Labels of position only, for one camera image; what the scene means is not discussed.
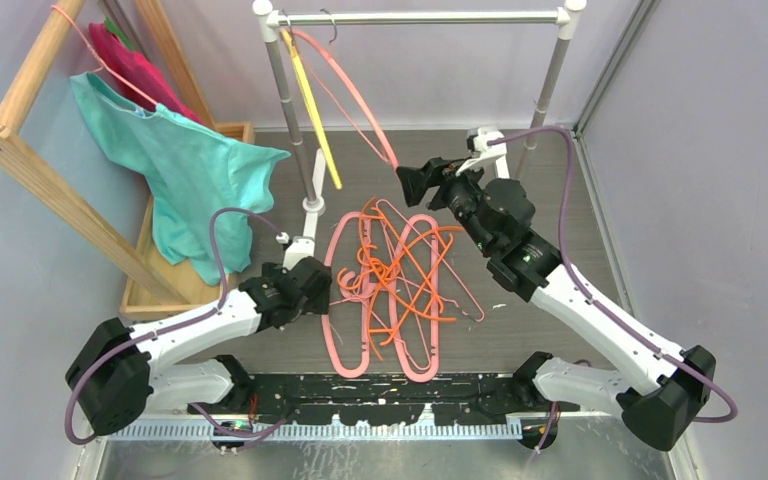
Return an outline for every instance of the wooden tray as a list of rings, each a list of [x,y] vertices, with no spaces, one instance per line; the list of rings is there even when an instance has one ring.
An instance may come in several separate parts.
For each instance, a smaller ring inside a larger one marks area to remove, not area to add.
[[[246,143],[254,143],[254,129],[249,122],[218,123],[216,124],[216,131]],[[125,284],[125,293],[122,295],[119,312],[133,322],[158,320],[177,315],[212,302],[219,297],[219,287],[212,287],[204,283],[190,265],[189,260],[184,260],[178,265],[170,265],[163,258],[151,236],[153,211],[154,197],[149,196],[148,207],[146,207],[143,224],[140,227],[140,236],[137,240],[137,253],[158,273],[163,275],[189,303],[162,305],[145,288],[129,277]],[[228,281],[231,284],[235,283],[235,276],[229,275]]]

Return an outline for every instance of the wooden rack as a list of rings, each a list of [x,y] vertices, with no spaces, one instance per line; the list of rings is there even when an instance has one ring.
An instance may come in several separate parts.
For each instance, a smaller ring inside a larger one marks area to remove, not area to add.
[[[85,0],[59,0],[57,5],[77,18]],[[158,0],[137,0],[140,14],[181,89],[184,103],[210,128],[244,142],[254,141],[248,122],[216,123],[181,52]],[[116,231],[19,135],[54,59],[71,29],[51,12],[0,104],[0,167],[128,276],[121,312],[131,320],[152,320],[191,310],[218,296],[198,277],[189,261],[170,265],[151,238],[153,199],[149,199],[136,247]]]

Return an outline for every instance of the gray wall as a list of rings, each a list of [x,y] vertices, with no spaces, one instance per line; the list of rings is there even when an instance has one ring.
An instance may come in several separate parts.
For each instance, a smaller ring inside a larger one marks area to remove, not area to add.
[[[586,142],[636,313],[742,409],[695,427],[705,471],[768,478],[768,2],[661,2]]]
[[[51,0],[0,0],[0,99]],[[97,21],[87,2],[81,23]],[[68,76],[89,55],[70,34],[22,136],[131,240],[147,191],[109,163],[84,128]],[[0,169],[0,479],[71,478],[63,435],[66,368],[99,321],[114,316],[125,277]]]
[[[132,4],[122,3],[126,8]],[[273,0],[275,8],[289,13],[320,8],[331,12],[555,9],[563,3]],[[598,0],[587,6],[558,82],[550,118],[568,122],[578,117],[635,4],[636,0]],[[164,0],[163,5],[214,116],[222,121],[250,120],[258,128],[286,129],[251,0]],[[332,36],[330,26],[307,31],[325,45]],[[523,126],[531,121],[556,36],[557,28],[552,25],[340,27],[332,50],[384,126]],[[150,37],[145,38],[151,48]],[[307,45],[302,46],[302,55],[360,121],[360,110],[326,64]],[[295,88],[292,70],[285,63]],[[326,126],[349,125],[318,85],[314,83],[313,88]],[[306,114],[300,118],[308,121]]]

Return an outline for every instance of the magenta cloth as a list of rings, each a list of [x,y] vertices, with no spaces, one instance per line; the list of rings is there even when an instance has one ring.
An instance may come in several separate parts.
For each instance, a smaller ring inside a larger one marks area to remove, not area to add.
[[[91,23],[89,30],[93,46],[108,67],[133,83],[135,87],[145,92],[149,97],[166,105],[166,108],[169,110],[180,113],[190,120],[203,125],[198,115],[178,100],[178,97],[175,96],[172,87],[166,83],[166,79],[163,78],[160,70],[149,63],[141,53],[128,50],[116,38],[116,35],[107,31],[104,24]],[[115,80],[122,96],[150,112],[154,111],[154,105],[146,100],[145,97],[132,90],[119,81],[119,79]]]

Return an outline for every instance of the metal hook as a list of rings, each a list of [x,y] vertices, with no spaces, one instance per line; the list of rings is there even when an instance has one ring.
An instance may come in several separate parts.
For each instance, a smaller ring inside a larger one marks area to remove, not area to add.
[[[281,10],[281,15],[284,15],[284,18],[287,19],[287,30],[290,31],[290,44],[293,45],[293,47],[296,46],[296,34],[293,32],[293,23],[290,21],[290,16],[287,15],[287,12],[284,10]]]
[[[334,38],[332,38],[331,40],[328,41],[328,45],[331,45],[332,43],[334,43],[337,40],[337,22],[334,20],[334,14],[333,13],[329,12],[328,10],[326,10],[324,8],[320,8],[319,11],[327,13],[328,15],[331,15],[331,25],[334,26]]]

